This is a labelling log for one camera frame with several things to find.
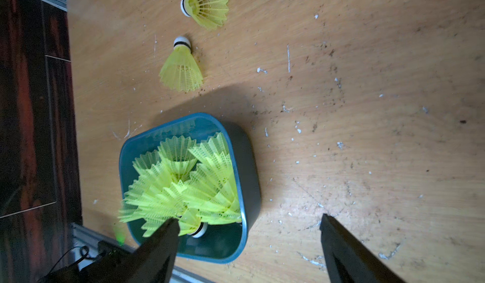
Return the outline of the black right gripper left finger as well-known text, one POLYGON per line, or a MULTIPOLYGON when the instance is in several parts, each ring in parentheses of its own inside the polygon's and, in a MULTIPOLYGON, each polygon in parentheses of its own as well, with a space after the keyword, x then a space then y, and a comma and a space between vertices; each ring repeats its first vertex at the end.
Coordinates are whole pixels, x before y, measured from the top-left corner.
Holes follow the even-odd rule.
POLYGON ((163 223, 134 252, 98 242, 98 256, 81 270, 82 282, 169 282, 178 249, 179 224, 163 223))

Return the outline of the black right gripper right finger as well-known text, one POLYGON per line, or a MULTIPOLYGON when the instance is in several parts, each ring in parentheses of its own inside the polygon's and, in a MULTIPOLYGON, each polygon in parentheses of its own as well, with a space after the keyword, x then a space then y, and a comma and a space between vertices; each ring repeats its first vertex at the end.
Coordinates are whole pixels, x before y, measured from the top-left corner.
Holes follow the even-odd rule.
POLYGON ((336 218, 322 215, 321 243, 331 283, 403 282, 336 218))

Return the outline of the yellow shuttlecock eight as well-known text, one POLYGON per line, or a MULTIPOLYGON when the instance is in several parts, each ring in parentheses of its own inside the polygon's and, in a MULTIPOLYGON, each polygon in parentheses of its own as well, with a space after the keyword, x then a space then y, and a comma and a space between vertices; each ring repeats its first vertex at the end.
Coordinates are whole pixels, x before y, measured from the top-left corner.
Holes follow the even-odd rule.
POLYGON ((184 191, 187 185, 178 179, 162 162, 149 169, 135 167, 140 174, 129 190, 124 194, 118 219, 121 222, 143 219, 143 236, 151 236, 171 218, 179 221, 179 235, 191 234, 200 225, 200 221, 189 209, 184 191))

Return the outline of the yellow shuttlecock nine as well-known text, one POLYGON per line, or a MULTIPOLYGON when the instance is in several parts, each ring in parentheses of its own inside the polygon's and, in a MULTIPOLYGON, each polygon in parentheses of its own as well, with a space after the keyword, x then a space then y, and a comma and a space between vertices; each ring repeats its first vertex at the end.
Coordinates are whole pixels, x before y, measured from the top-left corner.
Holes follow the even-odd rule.
POLYGON ((201 236, 209 225, 242 223, 236 176, 230 155, 222 154, 215 163, 208 165, 198 160, 195 170, 189 173, 184 197, 197 219, 189 235, 201 236))

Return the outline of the yellow shuttlecock twelve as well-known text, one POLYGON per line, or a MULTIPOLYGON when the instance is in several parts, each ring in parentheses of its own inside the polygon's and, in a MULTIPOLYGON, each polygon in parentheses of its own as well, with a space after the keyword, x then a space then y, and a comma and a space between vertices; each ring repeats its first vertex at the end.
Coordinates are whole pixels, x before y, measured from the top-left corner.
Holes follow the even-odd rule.
POLYGON ((189 92, 203 84, 202 72, 191 53, 188 38, 179 36, 174 41, 172 53, 159 73, 160 81, 171 90, 189 92))

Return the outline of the yellow shuttlecock ten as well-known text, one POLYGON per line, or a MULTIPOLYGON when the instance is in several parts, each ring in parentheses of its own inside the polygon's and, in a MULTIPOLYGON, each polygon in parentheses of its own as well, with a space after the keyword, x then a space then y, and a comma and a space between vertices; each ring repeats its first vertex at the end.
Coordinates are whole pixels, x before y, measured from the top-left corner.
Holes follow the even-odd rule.
POLYGON ((181 11, 208 30, 222 27, 227 21, 229 0, 181 0, 181 11))

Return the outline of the yellow shuttlecock four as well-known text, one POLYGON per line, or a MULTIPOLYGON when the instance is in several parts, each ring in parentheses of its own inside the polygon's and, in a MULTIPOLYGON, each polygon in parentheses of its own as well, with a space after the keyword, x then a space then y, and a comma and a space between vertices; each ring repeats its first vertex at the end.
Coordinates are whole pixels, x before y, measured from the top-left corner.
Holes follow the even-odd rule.
POLYGON ((161 160, 158 150, 152 152, 146 152, 135 158, 133 161, 133 167, 135 171, 141 175, 145 170, 150 169, 154 164, 159 163, 161 160))

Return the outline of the yellow shuttlecock two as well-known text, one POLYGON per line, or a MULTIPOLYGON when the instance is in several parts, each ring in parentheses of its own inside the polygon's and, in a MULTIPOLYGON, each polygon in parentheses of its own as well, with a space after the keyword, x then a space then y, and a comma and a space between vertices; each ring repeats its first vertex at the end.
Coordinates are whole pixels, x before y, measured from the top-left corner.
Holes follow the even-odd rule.
POLYGON ((198 159, 189 151, 197 145, 191 137, 173 136, 161 141, 157 150, 161 161, 179 180, 185 181, 198 159))

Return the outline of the yellow shuttlecock three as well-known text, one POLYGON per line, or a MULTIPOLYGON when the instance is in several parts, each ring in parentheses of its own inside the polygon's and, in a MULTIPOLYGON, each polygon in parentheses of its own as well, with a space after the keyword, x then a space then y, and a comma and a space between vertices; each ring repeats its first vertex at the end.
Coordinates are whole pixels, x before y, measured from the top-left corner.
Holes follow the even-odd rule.
POLYGON ((195 144, 188 151, 202 164, 215 163, 222 154, 229 155, 229 146, 223 133, 217 132, 207 140, 195 144))

